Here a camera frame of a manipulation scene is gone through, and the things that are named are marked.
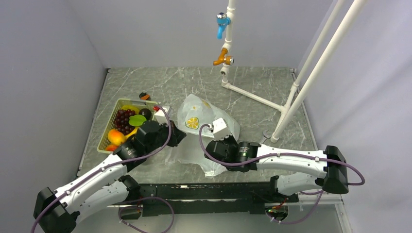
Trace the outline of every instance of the yellow plastic basket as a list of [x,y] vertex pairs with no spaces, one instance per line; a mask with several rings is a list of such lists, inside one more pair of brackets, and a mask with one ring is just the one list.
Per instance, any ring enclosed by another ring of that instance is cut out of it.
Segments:
[[118,99],[112,111],[112,114],[110,115],[110,119],[106,125],[106,129],[104,130],[103,135],[100,139],[99,145],[97,146],[97,151],[101,153],[107,153],[107,154],[112,153],[112,151],[105,150],[105,148],[110,144],[109,140],[107,139],[107,134],[109,133],[110,130],[116,128],[114,124],[114,119],[115,119],[117,111],[120,110],[122,106],[134,105],[138,109],[147,108],[152,112],[152,120],[155,120],[155,111],[153,110],[153,107],[156,104],[157,102],[148,101],[148,100]]

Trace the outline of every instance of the dark round fruit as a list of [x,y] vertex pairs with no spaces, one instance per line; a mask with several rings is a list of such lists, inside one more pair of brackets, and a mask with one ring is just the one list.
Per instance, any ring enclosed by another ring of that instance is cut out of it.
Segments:
[[142,115],[146,120],[149,120],[152,117],[152,112],[147,108],[143,108],[139,111],[139,115]]

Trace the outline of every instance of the marble tabletop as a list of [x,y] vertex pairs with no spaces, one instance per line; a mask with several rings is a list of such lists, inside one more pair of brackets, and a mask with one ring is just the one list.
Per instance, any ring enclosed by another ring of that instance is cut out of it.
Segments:
[[[103,88],[101,102],[91,129],[84,161],[78,175],[83,175],[103,161],[107,154],[99,153],[97,146],[110,114],[119,98],[139,99],[147,92],[153,101],[171,106],[171,118],[176,120],[177,109],[185,97],[193,93],[225,110],[240,124],[239,141],[258,142],[265,129],[273,131],[280,112],[246,96],[221,87],[219,67],[139,67],[112,68]],[[229,82],[277,104],[284,104],[292,85],[288,67],[231,67]],[[309,127],[300,108],[276,143],[266,145],[292,149],[314,150]],[[271,176],[290,174],[283,170],[261,170],[246,173],[226,171],[208,178],[199,165],[166,163],[168,151],[149,158],[131,172],[139,183],[220,183],[269,181]]]

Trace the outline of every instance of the translucent plastic bag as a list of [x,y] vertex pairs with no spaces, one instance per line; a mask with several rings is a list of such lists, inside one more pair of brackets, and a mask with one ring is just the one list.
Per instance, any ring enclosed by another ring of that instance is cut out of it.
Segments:
[[[188,133],[178,147],[174,147],[166,162],[180,162],[182,164],[198,164],[206,177],[213,177],[226,171],[226,168],[204,157],[199,145],[199,129],[203,124],[211,124],[214,120],[223,118],[234,138],[237,140],[240,125],[225,111],[219,109],[207,100],[193,94],[186,97],[177,111],[177,127]],[[203,144],[206,146],[213,140],[213,134],[208,130],[202,132]]]

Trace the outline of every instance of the blue faucet handle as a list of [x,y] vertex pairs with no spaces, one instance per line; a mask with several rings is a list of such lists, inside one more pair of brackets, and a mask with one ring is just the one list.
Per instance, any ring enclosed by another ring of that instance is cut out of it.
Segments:
[[230,19],[227,17],[227,15],[223,12],[220,12],[217,16],[216,16],[216,22],[218,23],[218,34],[216,36],[216,38],[218,38],[219,40],[222,38],[222,34],[224,32],[224,30],[226,29],[226,26],[230,24]]

